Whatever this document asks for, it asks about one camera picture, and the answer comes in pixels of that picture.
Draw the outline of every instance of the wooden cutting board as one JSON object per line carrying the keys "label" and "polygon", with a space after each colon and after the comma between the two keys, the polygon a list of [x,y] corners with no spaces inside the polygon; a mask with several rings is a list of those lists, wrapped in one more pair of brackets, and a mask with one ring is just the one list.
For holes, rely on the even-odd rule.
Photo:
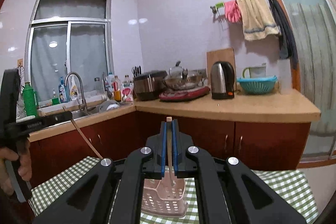
{"label": "wooden cutting board", "polygon": [[224,48],[216,51],[207,52],[207,67],[208,67],[208,85],[211,85],[211,79],[210,79],[210,72],[212,65],[217,61],[226,61],[230,62],[233,66],[233,69],[235,71],[235,84],[234,89],[237,89],[236,84],[236,61],[235,61],[235,53],[233,51],[233,48]]}

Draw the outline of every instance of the window frame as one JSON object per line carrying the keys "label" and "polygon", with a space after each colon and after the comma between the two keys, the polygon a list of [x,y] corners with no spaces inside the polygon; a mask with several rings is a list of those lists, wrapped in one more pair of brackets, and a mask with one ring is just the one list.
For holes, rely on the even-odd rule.
{"label": "window frame", "polygon": [[108,73],[114,73],[113,55],[112,55],[112,36],[111,36],[111,0],[106,0],[105,4],[105,18],[85,18],[85,17],[57,17],[57,18],[45,18],[35,20],[36,12],[38,9],[40,0],[36,0],[33,13],[31,15],[30,25],[26,40],[26,54],[25,54],[25,79],[31,82],[31,53],[32,53],[32,41],[34,35],[34,29],[50,26],[68,26],[67,30],[67,56],[66,67],[67,73],[71,72],[70,61],[70,34],[71,24],[97,24],[105,27],[105,52],[106,52],[106,66]]}

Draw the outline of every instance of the towel rack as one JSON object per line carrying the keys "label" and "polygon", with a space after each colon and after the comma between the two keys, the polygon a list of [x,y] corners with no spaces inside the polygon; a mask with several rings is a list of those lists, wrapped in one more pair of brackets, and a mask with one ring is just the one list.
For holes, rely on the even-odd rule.
{"label": "towel rack", "polygon": [[214,14],[217,14],[219,8],[224,8],[225,9],[224,2],[218,2],[214,6],[210,6],[210,9],[212,10],[212,13],[214,13]]}

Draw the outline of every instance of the red-brown cabinet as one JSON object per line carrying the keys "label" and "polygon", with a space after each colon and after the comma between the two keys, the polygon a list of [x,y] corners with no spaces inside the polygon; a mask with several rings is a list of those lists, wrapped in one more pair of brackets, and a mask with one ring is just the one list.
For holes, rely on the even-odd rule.
{"label": "red-brown cabinet", "polygon": [[236,122],[234,156],[255,170],[296,169],[310,123]]}
{"label": "red-brown cabinet", "polygon": [[[160,132],[167,115],[136,111],[82,128],[103,157],[126,158]],[[300,161],[310,123],[250,123],[174,117],[179,130],[212,156],[235,156],[255,170],[295,169]],[[74,130],[31,143],[33,187],[86,156],[96,155]]]}

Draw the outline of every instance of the wooden chopstick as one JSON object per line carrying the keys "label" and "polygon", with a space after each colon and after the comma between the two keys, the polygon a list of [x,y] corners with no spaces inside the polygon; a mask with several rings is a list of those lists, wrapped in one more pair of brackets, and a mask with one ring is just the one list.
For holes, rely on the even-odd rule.
{"label": "wooden chopstick", "polygon": [[[172,117],[167,117],[167,122],[172,122]],[[172,162],[172,151],[171,151],[171,139],[172,139],[172,130],[167,127],[167,154],[168,154],[168,167],[169,167],[169,178],[170,184],[173,187],[175,181],[173,179],[173,162]]]}
{"label": "wooden chopstick", "polygon": [[83,139],[85,140],[85,142],[87,143],[87,145],[92,149],[92,151],[97,155],[98,158],[100,158],[101,160],[103,159],[103,157],[99,154],[99,152],[93,147],[93,145],[90,143],[90,141],[85,137],[85,135],[83,134],[83,132],[81,131],[81,129],[79,128],[78,124],[75,122],[75,120],[73,118],[70,119],[70,121],[72,122],[73,126],[77,129],[77,131],[80,133],[80,135],[83,137]]}

